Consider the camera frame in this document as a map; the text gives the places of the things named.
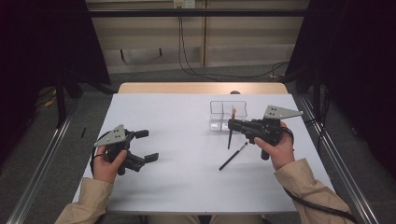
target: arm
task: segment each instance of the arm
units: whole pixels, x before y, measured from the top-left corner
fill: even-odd
[[[126,150],[113,163],[106,161],[106,147],[99,147],[94,158],[93,179],[83,178],[77,203],[68,204],[55,223],[94,223],[106,212],[117,170],[125,160]]]
[[[262,141],[254,139],[257,146],[271,156],[271,161],[276,170],[275,176],[279,183],[291,194],[322,206],[350,213],[347,204],[331,189],[316,180],[305,159],[296,161],[294,159],[291,137],[283,133],[283,138],[275,147]],[[351,221],[335,215],[307,208],[294,202],[303,223],[352,223]]]

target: beige sleeve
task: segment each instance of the beige sleeve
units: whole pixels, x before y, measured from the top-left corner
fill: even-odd
[[[289,163],[275,172],[276,179],[291,194],[322,206],[350,213],[347,204],[331,189],[314,178],[306,159]],[[352,223],[351,221],[294,202],[301,220],[308,223]]]
[[[94,223],[106,212],[113,185],[83,178],[77,203],[68,204],[55,223]]]

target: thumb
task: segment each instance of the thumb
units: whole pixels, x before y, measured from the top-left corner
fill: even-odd
[[[265,142],[264,140],[260,139],[259,137],[254,138],[254,143],[270,156],[276,152],[276,148],[271,146],[269,143]]]
[[[122,165],[122,163],[125,161],[125,158],[127,156],[127,150],[122,150],[119,155],[114,159],[112,165],[116,166],[117,169]]]

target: transparent container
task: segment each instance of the transparent container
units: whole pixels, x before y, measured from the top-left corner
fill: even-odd
[[[235,111],[235,119],[245,120],[248,116],[245,101],[212,101],[210,102],[210,131],[229,131],[228,120]]]

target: human hand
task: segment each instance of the human hand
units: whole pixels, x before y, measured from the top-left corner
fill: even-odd
[[[127,151],[122,150],[113,162],[107,161],[106,146],[100,146],[97,149],[96,156],[93,159],[93,179],[106,181],[114,184],[117,176],[117,170],[124,162],[127,156]]]
[[[287,127],[282,121],[280,121],[280,126]],[[258,147],[266,151],[271,156],[271,161],[275,170],[278,170],[282,166],[295,161],[293,154],[293,143],[291,136],[288,133],[282,133],[282,140],[280,140],[280,142],[275,147],[271,146],[258,137],[254,138],[254,142]]]

